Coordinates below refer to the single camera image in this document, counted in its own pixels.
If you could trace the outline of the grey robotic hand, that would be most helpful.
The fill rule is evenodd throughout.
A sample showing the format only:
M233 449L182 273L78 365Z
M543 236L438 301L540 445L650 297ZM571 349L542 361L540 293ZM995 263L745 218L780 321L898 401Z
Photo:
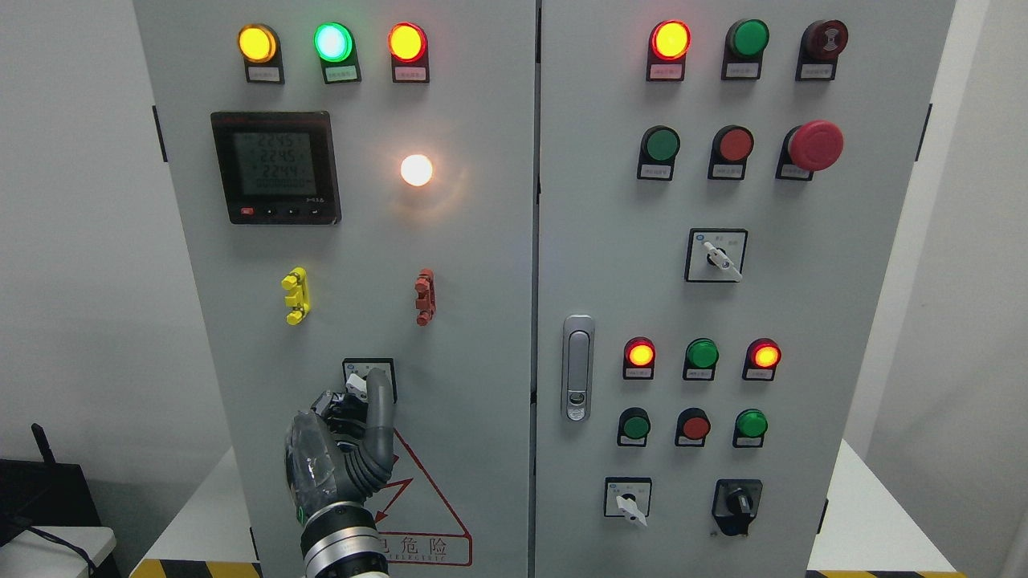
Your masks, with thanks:
M308 523L325 507L363 503L386 486L393 471L395 396L389 374L370 369L365 378L367 413L362 436L342 450L324 414L345 399L324 391L311 409L294 416L285 442L287 484L299 523Z

